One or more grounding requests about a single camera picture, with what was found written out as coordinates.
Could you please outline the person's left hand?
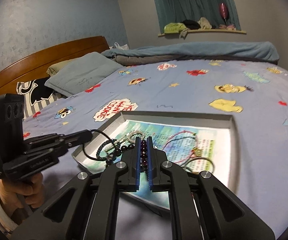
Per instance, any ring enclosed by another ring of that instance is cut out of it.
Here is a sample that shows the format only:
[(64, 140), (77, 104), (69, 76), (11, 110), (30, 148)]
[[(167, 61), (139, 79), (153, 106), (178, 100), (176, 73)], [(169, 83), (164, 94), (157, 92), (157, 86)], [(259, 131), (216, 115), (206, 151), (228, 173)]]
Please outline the person's left hand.
[(18, 194), (25, 196), (25, 203), (34, 209), (40, 207), (45, 200), (43, 175), (41, 173), (33, 175), (29, 183), (10, 181), (7, 178), (0, 180), (0, 203), (9, 217), (17, 209), (24, 207)]

